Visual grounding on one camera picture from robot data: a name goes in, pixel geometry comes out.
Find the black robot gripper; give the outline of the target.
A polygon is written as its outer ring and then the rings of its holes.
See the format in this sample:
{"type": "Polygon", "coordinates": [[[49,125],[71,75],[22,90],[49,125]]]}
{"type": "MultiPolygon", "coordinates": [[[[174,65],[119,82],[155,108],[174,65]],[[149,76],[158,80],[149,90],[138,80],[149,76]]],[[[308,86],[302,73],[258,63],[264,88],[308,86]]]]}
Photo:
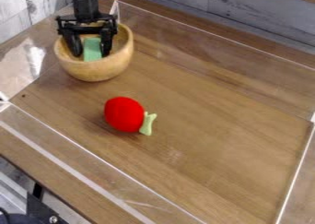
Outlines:
{"type": "Polygon", "coordinates": [[[113,35],[119,32],[117,18],[99,9],[99,0],[73,0],[73,14],[58,16],[58,34],[63,35],[71,53],[79,57],[83,53],[81,34],[101,33],[103,57],[111,53],[113,35]]]}

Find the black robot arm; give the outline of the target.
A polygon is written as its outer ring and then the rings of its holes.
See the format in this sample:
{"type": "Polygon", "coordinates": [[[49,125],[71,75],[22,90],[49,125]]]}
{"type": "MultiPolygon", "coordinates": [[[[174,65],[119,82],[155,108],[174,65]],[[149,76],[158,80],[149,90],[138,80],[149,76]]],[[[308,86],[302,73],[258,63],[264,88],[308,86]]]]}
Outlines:
{"type": "Polygon", "coordinates": [[[85,52],[81,36],[98,34],[102,57],[106,57],[113,51],[114,37],[119,33],[115,16],[101,11],[99,0],[73,0],[73,10],[71,15],[55,18],[57,32],[63,37],[73,55],[79,57],[85,52]]]}

